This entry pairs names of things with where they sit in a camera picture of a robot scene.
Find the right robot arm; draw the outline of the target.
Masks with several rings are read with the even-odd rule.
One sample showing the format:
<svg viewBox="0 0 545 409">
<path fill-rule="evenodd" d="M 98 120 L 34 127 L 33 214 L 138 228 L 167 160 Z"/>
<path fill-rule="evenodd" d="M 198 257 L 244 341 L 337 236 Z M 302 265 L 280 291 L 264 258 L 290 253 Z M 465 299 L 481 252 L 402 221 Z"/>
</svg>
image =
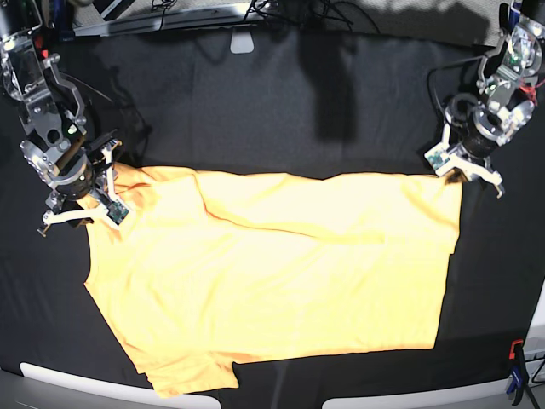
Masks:
<svg viewBox="0 0 545 409">
<path fill-rule="evenodd" d="M 64 222 L 119 229 L 130 213 L 114 187 L 121 142 L 114 131 L 97 134 L 79 89 L 59 71 L 59 55 L 39 43 L 42 27 L 36 2 L 1 3 L 1 85 L 20 105 L 23 157 L 51 190 L 38 232 Z"/>
</svg>

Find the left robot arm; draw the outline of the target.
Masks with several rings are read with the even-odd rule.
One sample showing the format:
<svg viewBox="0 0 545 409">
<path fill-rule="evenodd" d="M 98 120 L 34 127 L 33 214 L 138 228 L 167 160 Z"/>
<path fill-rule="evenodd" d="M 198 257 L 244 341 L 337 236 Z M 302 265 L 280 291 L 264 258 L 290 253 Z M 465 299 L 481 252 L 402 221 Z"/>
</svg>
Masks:
<svg viewBox="0 0 545 409">
<path fill-rule="evenodd" d="M 502 4 L 500 27 L 496 47 L 476 59 L 475 91 L 441 107 L 441 139 L 424 157 L 437 176 L 480 179 L 502 196 L 502 175 L 493 169 L 491 154 L 527 125 L 537 107 L 544 84 L 544 3 Z"/>
</svg>

